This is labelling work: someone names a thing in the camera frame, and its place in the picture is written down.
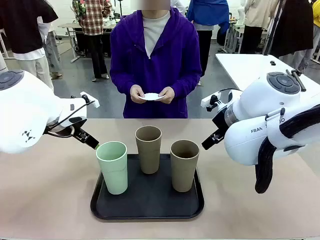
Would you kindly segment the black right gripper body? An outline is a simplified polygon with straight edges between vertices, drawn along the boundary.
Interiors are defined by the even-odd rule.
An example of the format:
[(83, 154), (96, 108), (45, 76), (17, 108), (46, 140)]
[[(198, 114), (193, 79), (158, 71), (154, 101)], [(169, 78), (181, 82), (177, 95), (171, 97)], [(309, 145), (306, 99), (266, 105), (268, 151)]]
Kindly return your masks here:
[(225, 109), (221, 109), (220, 111), (217, 112), (215, 117), (212, 119), (213, 123), (216, 125), (216, 127), (222, 134), (225, 134), (229, 128), (225, 120), (225, 112), (226, 112)]

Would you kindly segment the pale green plastic cup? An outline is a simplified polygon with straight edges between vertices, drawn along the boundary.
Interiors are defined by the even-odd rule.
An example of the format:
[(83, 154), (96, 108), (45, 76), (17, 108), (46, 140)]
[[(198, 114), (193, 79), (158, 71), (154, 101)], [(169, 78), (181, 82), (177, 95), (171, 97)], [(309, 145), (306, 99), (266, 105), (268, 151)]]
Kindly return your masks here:
[(107, 190), (112, 195), (120, 195), (128, 188), (127, 146), (120, 141), (109, 141), (96, 150)]

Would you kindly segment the brown plastic cup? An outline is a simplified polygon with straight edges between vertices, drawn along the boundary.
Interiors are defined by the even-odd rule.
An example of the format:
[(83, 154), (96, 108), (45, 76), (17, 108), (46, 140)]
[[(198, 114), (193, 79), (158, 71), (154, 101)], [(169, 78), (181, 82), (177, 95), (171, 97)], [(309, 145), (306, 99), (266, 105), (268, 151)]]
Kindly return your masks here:
[(192, 188), (199, 155), (199, 146), (191, 140), (181, 139), (171, 145), (172, 186), (177, 192), (185, 193)]
[(160, 166), (162, 131), (156, 126), (142, 126), (136, 130), (135, 140), (141, 171), (147, 175), (156, 173)]

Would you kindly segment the person's right forearm purple sleeve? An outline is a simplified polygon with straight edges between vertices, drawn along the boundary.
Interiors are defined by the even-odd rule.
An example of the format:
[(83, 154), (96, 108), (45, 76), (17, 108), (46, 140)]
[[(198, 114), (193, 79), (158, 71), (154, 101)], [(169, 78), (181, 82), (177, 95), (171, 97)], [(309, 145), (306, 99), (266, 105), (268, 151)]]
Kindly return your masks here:
[(113, 84), (121, 94), (130, 94), (131, 87), (135, 84), (132, 74), (126, 72), (122, 67), (111, 67), (110, 76)]

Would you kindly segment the person's right hand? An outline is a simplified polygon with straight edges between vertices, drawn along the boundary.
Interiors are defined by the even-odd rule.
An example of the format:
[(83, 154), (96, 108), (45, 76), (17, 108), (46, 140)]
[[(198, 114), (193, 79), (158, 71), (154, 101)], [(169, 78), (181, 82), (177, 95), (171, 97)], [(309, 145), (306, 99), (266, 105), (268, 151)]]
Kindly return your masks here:
[(131, 100), (137, 104), (143, 104), (146, 102), (146, 100), (144, 99), (145, 94), (142, 88), (137, 84), (134, 84), (130, 88), (130, 97), (131, 97)]

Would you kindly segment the person in purple hoodie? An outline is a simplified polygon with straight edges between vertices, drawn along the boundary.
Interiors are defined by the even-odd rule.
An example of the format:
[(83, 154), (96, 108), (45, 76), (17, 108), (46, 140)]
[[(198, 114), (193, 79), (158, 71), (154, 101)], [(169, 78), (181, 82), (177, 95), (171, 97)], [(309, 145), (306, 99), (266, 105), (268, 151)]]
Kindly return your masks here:
[[(194, 25), (173, 7), (137, 10), (123, 16), (110, 34), (111, 67), (133, 75), (144, 94), (159, 94), (171, 87), (183, 69), (200, 67), (199, 38)], [(138, 104), (126, 95), (126, 119), (185, 119), (187, 95), (170, 104), (146, 101)]]

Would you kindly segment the person in grey trousers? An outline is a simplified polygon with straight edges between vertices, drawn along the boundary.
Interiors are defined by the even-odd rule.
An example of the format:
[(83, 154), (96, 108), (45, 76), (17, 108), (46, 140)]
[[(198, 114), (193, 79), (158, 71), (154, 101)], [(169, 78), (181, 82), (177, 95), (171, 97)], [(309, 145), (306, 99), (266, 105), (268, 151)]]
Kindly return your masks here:
[(61, 68), (61, 58), (54, 35), (53, 25), (52, 23), (50, 23), (50, 25), (44, 23), (41, 16), (37, 18), (37, 23), (40, 35), (43, 38), (43, 48), (48, 61), (51, 79), (59, 79), (63, 76), (63, 74)]

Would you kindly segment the black plastic tray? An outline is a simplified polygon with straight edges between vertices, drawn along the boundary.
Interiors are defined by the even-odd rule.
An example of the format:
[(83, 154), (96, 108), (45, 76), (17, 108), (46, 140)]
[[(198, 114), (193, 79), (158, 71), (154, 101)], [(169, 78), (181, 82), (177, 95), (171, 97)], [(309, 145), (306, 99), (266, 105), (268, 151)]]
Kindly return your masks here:
[(160, 155), (159, 169), (155, 174), (144, 174), (138, 154), (127, 157), (128, 187), (119, 195), (108, 192), (104, 177), (99, 175), (90, 209), (101, 220), (184, 220), (198, 216), (205, 200), (198, 173), (193, 177), (187, 192), (172, 187), (171, 159)]

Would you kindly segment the black stand pole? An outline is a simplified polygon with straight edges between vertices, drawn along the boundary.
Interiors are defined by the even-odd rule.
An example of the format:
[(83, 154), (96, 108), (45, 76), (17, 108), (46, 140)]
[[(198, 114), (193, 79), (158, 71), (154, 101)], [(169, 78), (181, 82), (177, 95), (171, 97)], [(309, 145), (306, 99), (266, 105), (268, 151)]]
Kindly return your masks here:
[(276, 31), (281, 13), (283, 11), (283, 7), (285, 6), (285, 3), (286, 3), (286, 0), (279, 0), (278, 5), (276, 7), (275, 16), (271, 22), (271, 28), (270, 28), (270, 31), (268, 32), (268, 38), (266, 39), (266, 43), (262, 52), (264, 56), (269, 55), (271, 52), (275, 31)]

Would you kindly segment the person in blue jacket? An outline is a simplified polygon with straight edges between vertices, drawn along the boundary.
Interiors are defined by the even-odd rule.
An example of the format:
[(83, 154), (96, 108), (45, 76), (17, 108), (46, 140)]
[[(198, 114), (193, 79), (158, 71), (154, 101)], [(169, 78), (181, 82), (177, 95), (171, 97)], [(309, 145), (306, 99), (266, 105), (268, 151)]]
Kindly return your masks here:
[(205, 75), (214, 26), (220, 27), (222, 34), (230, 26), (227, 0), (190, 0), (187, 19), (193, 23), (199, 40), (201, 76)]

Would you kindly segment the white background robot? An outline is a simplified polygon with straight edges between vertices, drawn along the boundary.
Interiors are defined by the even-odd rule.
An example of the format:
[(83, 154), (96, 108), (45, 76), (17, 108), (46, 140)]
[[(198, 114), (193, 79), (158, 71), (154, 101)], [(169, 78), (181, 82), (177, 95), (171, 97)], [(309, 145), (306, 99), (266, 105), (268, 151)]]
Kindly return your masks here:
[(245, 7), (241, 6), (237, 9), (237, 11), (238, 11), (238, 20), (235, 25), (240, 27), (244, 25)]

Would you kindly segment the person in plaid shirt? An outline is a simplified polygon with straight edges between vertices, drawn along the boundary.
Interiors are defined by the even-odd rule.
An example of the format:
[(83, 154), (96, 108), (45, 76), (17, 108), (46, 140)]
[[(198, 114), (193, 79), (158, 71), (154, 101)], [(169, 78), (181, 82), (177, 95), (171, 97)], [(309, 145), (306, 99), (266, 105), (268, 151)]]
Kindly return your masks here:
[(110, 0), (72, 0), (72, 8), (88, 41), (94, 73), (92, 81), (107, 80), (109, 76), (102, 43), (103, 19), (110, 15), (112, 4)]

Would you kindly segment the person in black coat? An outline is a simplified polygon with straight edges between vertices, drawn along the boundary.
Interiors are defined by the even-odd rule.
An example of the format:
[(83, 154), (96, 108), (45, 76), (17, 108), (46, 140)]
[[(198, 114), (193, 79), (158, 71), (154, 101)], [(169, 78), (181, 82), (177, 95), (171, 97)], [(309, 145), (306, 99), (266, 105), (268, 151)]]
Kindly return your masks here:
[(313, 7), (309, 0), (285, 0), (270, 54), (303, 72), (318, 40)]

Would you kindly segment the person in black shirt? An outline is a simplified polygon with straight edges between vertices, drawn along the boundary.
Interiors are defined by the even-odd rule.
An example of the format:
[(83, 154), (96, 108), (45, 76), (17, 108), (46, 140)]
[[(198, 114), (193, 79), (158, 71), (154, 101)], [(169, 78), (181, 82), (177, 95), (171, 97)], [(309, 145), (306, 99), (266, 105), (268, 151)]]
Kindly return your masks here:
[(46, 0), (0, 0), (0, 30), (20, 68), (54, 90), (45, 43), (51, 23), (58, 19)]

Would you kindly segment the person in yellow top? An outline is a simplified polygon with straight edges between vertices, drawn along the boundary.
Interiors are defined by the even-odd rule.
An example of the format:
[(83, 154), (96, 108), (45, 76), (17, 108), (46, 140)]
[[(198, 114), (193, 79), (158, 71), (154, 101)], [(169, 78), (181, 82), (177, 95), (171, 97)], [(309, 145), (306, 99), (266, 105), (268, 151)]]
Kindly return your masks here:
[(320, 28), (320, 0), (316, 0), (312, 5), (313, 23)]

